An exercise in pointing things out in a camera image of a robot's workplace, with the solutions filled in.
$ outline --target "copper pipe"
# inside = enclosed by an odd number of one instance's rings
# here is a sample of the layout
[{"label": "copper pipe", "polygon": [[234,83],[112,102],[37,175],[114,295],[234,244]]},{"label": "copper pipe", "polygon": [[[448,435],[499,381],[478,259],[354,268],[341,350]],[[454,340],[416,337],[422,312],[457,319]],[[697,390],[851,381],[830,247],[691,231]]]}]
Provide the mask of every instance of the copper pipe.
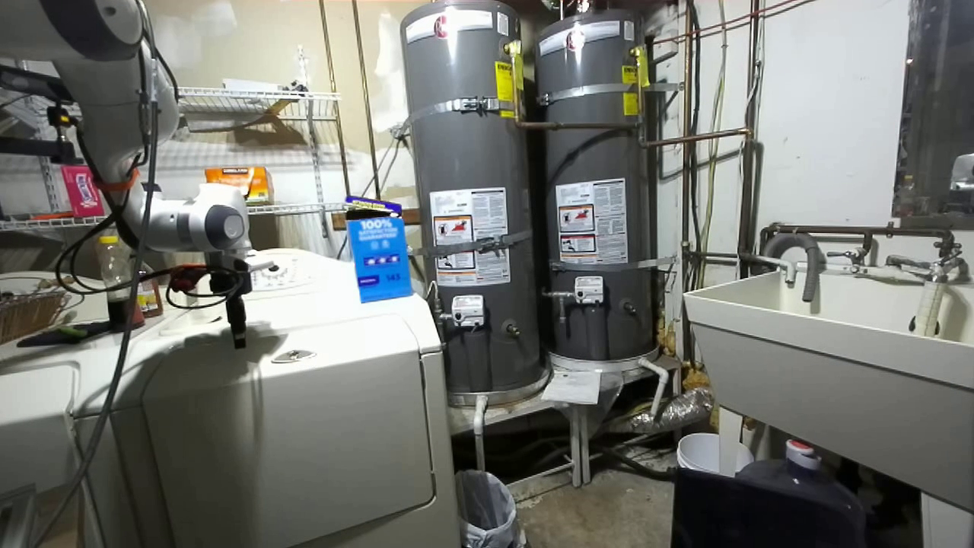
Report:
[{"label": "copper pipe", "polygon": [[562,123],[525,123],[525,120],[516,120],[514,123],[516,127],[525,127],[525,131],[596,131],[596,127],[640,127],[640,123],[571,123],[571,126],[562,126]]}]

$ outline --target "sticker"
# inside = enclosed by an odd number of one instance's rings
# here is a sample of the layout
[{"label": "sticker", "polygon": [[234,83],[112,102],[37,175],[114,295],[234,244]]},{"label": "sticker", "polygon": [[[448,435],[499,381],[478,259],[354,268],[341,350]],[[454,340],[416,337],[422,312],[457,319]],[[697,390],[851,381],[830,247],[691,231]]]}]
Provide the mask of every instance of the sticker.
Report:
[{"label": "sticker", "polygon": [[589,179],[556,184],[559,262],[628,265],[628,182]]},{"label": "sticker", "polygon": [[487,325],[483,295],[454,295],[449,312],[454,312],[454,325],[461,325],[461,330]]},{"label": "sticker", "polygon": [[510,36],[510,19],[506,12],[497,12],[497,34]]},{"label": "sticker", "polygon": [[578,234],[578,237],[569,237],[569,234],[562,234],[559,237],[559,251],[565,256],[571,256],[571,251],[596,251],[596,237],[592,234]]},{"label": "sticker", "polygon": [[559,34],[552,34],[540,43],[540,56],[562,52],[562,47],[582,47],[583,43],[611,39],[622,34],[617,21],[589,21],[589,24],[571,24]]},{"label": "sticker", "polygon": [[559,231],[592,231],[592,224],[596,224],[596,213],[592,213],[592,206],[589,203],[583,203],[583,206],[559,206],[556,210],[556,224],[559,224]]},{"label": "sticker", "polygon": [[603,278],[576,278],[576,302],[578,303],[604,303]]},{"label": "sticker", "polygon": [[442,247],[471,244],[474,240],[474,218],[471,215],[434,215],[431,237]]},{"label": "sticker", "polygon": [[[431,244],[457,247],[508,234],[508,195],[503,184],[428,192]],[[449,251],[434,259],[437,286],[499,286],[510,282],[510,256]]]},{"label": "sticker", "polygon": [[91,218],[104,215],[100,192],[95,188],[95,175],[87,163],[63,163],[60,166],[63,192],[73,215]]},{"label": "sticker", "polygon": [[483,8],[445,8],[425,19],[416,19],[405,26],[405,43],[449,36],[474,26],[493,26],[493,12]]}]

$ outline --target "warning label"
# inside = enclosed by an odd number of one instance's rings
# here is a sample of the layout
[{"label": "warning label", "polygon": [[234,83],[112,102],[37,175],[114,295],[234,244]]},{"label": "warning label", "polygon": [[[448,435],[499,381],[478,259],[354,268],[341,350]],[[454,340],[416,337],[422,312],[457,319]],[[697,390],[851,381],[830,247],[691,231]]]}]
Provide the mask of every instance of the warning label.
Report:
[{"label": "warning label", "polygon": [[559,262],[631,262],[625,175],[556,184],[553,201]]},{"label": "warning label", "polygon": [[[508,198],[503,184],[428,192],[431,244],[460,247],[480,237],[508,234]],[[437,286],[499,286],[510,282],[510,256],[449,251],[434,259]]]}]

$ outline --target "white pipe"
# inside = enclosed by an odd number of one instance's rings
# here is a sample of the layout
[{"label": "white pipe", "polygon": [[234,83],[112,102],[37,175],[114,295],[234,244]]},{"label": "white pipe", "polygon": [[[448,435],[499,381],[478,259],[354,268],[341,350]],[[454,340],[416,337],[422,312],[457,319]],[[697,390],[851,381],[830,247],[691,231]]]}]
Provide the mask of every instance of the white pipe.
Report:
[{"label": "white pipe", "polygon": [[658,374],[658,390],[652,396],[652,406],[649,406],[649,417],[658,420],[658,410],[661,410],[661,403],[664,403],[664,390],[670,384],[670,370],[649,363],[649,356],[640,358],[642,368],[649,368],[652,374]]},{"label": "white pipe", "polygon": [[487,414],[487,394],[478,394],[478,403],[474,403],[474,448],[478,448],[478,469],[480,471],[487,471],[483,414]]}]

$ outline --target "white washing machine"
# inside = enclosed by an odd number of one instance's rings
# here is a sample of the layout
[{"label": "white washing machine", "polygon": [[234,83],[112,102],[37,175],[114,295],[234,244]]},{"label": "white washing machine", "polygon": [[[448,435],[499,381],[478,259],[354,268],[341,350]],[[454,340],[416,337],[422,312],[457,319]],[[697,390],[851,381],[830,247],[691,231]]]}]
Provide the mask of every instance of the white washing machine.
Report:
[{"label": "white washing machine", "polygon": [[[422,298],[261,251],[247,346],[222,308],[141,334],[87,481],[87,545],[460,545],[445,365]],[[91,429],[96,406],[77,420]]]}]

